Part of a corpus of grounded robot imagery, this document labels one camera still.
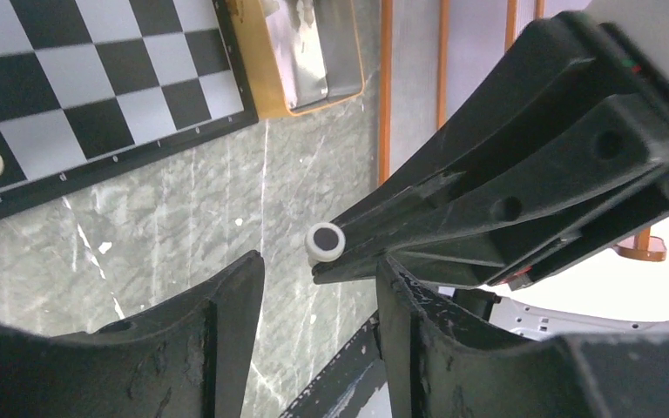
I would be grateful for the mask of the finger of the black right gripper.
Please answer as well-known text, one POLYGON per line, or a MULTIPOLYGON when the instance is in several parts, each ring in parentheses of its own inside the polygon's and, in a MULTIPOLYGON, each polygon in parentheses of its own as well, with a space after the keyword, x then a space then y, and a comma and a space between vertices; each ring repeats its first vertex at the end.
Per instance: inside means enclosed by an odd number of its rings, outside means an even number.
POLYGON ((423 208, 393 199, 432 179, 448 195, 474 190, 567 131, 602 100, 632 91, 614 42, 582 11, 530 23, 448 121, 383 185, 334 219, 344 231, 380 229, 423 208))
POLYGON ((426 206, 385 227, 344 231, 330 284, 375 275, 391 257, 417 278, 461 288, 563 271, 669 214, 669 112, 614 95, 528 158, 456 198, 446 178, 389 200, 426 206))

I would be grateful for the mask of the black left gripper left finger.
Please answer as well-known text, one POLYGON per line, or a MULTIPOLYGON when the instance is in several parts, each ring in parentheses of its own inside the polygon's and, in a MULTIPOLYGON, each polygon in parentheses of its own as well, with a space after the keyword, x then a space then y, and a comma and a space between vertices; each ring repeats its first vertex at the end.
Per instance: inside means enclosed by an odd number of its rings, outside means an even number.
POLYGON ((240 416, 264 279, 250 251, 92 334, 0 324, 0 417, 240 416))

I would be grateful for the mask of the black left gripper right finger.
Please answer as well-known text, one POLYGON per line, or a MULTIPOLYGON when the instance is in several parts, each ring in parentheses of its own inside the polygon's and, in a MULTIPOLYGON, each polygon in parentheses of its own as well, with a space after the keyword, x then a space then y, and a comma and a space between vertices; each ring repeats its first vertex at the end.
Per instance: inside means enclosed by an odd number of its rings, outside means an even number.
POLYGON ((380 351, 395 417, 669 417, 669 334, 535 341, 376 268, 380 351))

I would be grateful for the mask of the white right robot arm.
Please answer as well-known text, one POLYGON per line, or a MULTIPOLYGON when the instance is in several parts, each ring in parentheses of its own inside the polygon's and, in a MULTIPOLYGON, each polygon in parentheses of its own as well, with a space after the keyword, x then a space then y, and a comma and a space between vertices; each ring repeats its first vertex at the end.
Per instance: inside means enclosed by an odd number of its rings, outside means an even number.
POLYGON ((483 286, 536 285, 669 215, 669 61, 650 11, 533 22, 476 91, 383 185, 304 241, 314 282, 375 275, 390 256, 533 340, 668 331, 523 305, 483 286))

